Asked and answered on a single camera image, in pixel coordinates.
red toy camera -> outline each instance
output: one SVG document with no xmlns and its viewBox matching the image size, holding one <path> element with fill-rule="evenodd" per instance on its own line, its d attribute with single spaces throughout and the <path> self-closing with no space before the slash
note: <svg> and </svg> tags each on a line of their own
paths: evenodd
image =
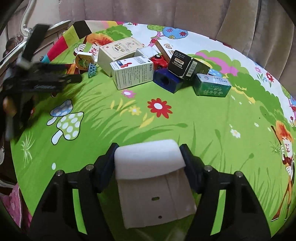
<svg viewBox="0 0 296 241">
<path fill-rule="evenodd" d="M 161 55 L 155 55 L 151 58 L 151 61 L 154 64 L 154 71 L 158 69 L 166 69 L 168 67 L 167 61 Z"/>
</svg>

white grass print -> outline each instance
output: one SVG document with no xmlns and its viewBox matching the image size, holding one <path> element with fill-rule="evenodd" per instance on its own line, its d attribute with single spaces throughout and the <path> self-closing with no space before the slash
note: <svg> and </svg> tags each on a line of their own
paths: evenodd
<svg viewBox="0 0 296 241">
<path fill-rule="evenodd" d="M 22 141 L 22 151 L 24 152 L 24 158 L 23 158 L 23 162 L 25 163 L 25 167 L 27 164 L 29 164 L 29 161 L 32 161 L 32 156 L 30 153 L 30 148 L 32 147 L 32 145 L 34 144 L 35 140 L 32 142 L 32 137 L 33 137 L 33 132 L 32 134 L 27 135 L 26 134 L 26 140 Z"/>
</svg>

tablecloth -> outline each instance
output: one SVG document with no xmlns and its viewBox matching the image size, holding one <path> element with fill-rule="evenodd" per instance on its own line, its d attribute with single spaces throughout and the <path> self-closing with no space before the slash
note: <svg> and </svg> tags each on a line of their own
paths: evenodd
<svg viewBox="0 0 296 241">
<path fill-rule="evenodd" d="M 84 51 L 97 54 L 101 45 L 130 36 L 154 48 L 157 39 L 167 40 L 210 66 L 215 75 L 227 78 L 231 90 L 225 98 L 196 96 L 192 87 L 172 94 L 149 82 L 119 91 L 98 68 L 95 77 L 82 74 L 81 83 L 68 85 L 55 98 L 41 95 L 30 127 L 11 143 L 18 183 L 30 212 L 34 213 L 56 170 L 78 171 L 105 154 L 112 142 L 123 146 L 173 139 L 179 145 L 186 143 L 194 155 L 221 172 L 241 170 L 275 234 L 285 222 L 287 207 L 289 215 L 295 207 L 293 187 L 287 187 L 294 182 L 296 100 L 270 73 L 230 46 L 172 27 L 79 21 L 43 61 L 67 63 L 70 72 L 78 72 L 74 52 L 84 40 Z M 280 216 L 271 222 L 285 193 Z M 200 195 L 193 196 L 198 204 Z M 77 191 L 73 197 L 79 230 L 85 232 Z M 193 219 L 125 229 L 114 177 L 99 200 L 116 240 L 182 240 Z M 224 202 L 221 191 L 212 233 L 221 228 Z"/>
</svg>

white flower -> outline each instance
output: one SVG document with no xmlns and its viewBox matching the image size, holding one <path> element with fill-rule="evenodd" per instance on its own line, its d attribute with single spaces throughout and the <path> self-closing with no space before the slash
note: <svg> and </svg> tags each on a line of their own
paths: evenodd
<svg viewBox="0 0 296 241">
<path fill-rule="evenodd" d="M 240 133 L 237 132 L 236 130 L 231 129 L 230 133 L 231 133 L 234 137 L 236 137 L 236 138 L 240 138 Z"/>
</svg>

cartoon hand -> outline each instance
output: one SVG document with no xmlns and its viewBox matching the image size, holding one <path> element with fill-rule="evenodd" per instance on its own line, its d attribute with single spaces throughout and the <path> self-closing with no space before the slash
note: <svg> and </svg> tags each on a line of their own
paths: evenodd
<svg viewBox="0 0 296 241">
<path fill-rule="evenodd" d="M 282 160 L 284 160 L 284 154 L 285 154 L 285 148 L 283 145 L 281 145 L 281 157 L 282 157 Z"/>
<path fill-rule="evenodd" d="M 292 169 L 292 167 L 291 166 L 287 166 L 286 167 L 286 171 L 287 171 L 288 175 L 290 177 L 292 177 L 292 175 L 293 175 L 293 169 Z"/>
<path fill-rule="evenodd" d="M 86 44 L 80 44 L 80 45 L 77 47 L 77 50 L 78 50 L 78 51 L 83 51 L 85 48 L 86 48 Z"/>
</svg>

